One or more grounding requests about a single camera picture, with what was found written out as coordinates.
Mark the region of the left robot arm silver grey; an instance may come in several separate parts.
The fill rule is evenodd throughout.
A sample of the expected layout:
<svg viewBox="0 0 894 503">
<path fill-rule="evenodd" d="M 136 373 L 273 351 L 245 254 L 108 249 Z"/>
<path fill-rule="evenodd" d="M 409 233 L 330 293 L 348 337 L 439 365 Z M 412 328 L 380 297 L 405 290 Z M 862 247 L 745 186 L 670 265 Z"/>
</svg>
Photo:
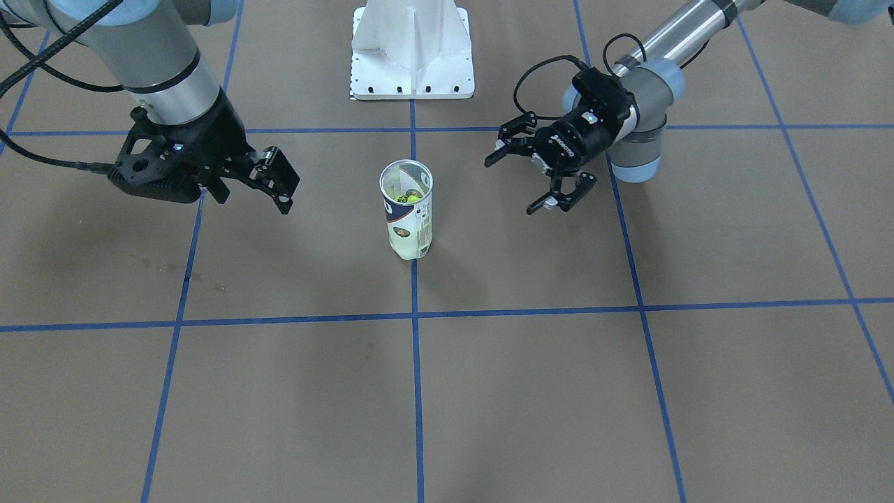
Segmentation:
<svg viewBox="0 0 894 503">
<path fill-rule="evenodd" d="M 760 1 L 689 1 L 648 37 L 620 33 L 635 49 L 601 68 L 574 55 L 551 57 L 577 67 L 563 98 L 563 114 L 546 117 L 520 106 L 520 114 L 499 128 L 494 151 L 483 165 L 506 156 L 527 157 L 548 177 L 543 196 L 527 208 L 568 212 L 595 185 L 585 170 L 606 155 L 620 182 L 641 184 L 657 174 L 667 111 L 684 94 L 684 68 L 703 53 L 719 32 Z"/>
</svg>

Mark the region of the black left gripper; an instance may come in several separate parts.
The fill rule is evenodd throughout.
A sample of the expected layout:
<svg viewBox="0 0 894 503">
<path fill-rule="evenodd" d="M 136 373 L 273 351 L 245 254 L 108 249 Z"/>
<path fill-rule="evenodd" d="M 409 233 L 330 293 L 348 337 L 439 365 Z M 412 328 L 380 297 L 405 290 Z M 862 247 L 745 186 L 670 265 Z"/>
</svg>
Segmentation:
<svg viewBox="0 0 894 503">
<path fill-rule="evenodd" d="M 613 110 L 607 106 L 579 105 L 544 127 L 538 127 L 534 112 L 523 112 L 502 124 L 495 151 L 485 157 L 483 165 L 491 168 L 508 155 L 531 157 L 550 175 L 550 186 L 546 194 L 527 207 L 526 214 L 540 209 L 568 212 L 596 184 L 594 175 L 579 170 L 619 139 L 632 112 L 630 106 Z M 575 181 L 574 190 L 568 194 L 562 191 L 566 178 Z"/>
</svg>

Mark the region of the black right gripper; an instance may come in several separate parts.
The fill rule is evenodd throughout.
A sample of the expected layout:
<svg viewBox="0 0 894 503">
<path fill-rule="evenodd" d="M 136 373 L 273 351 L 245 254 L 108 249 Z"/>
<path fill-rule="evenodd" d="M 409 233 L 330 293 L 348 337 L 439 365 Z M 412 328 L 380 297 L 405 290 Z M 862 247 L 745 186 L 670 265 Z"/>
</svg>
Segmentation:
<svg viewBox="0 0 894 503">
<path fill-rule="evenodd" d="M 255 152 L 249 146 L 243 121 L 226 92 L 220 90 L 217 101 L 197 125 L 198 140 L 189 154 L 189 163 L 197 166 L 199 185 L 218 204 L 230 197 L 230 189 L 221 180 L 227 177 L 263 192 L 281 214 L 291 212 L 300 176 L 280 147 Z"/>
</svg>

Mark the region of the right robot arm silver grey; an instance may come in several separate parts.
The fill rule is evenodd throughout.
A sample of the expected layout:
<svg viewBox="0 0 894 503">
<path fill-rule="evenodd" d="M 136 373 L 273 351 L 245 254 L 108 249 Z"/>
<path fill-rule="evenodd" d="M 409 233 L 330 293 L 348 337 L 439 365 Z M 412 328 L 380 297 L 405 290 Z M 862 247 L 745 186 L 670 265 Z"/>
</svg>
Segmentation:
<svg viewBox="0 0 894 503">
<path fill-rule="evenodd" d="M 3 1 L 9 20 L 57 35 L 2 82 L 2 92 L 71 43 L 91 49 L 136 102 L 132 127 L 114 163 L 36 155 L 2 134 L 14 152 L 41 163 L 102 174 L 131 196 L 195 203 L 207 191 L 218 203 L 232 179 L 268 195 L 282 214 L 293 207 L 299 175 L 278 147 L 249 146 L 242 120 L 189 32 L 191 25 L 232 19 L 235 1 Z"/>
</svg>

